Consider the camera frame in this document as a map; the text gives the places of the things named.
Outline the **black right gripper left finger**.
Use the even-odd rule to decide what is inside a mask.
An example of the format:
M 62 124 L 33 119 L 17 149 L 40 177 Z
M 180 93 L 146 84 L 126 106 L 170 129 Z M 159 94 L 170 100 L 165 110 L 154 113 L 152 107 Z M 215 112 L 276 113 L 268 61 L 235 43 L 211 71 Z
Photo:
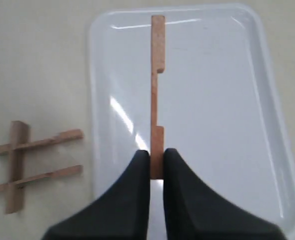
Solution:
M 145 240 L 150 193 L 150 155 L 137 150 L 122 175 L 101 197 L 51 226 L 43 239 Z

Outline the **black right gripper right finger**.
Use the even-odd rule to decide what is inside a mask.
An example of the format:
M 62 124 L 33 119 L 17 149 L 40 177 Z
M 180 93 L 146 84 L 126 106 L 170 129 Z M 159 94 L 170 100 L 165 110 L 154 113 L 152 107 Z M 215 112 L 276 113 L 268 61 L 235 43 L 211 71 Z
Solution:
M 179 152 L 163 155 L 163 206 L 169 240 L 280 240 L 280 228 L 205 184 Z

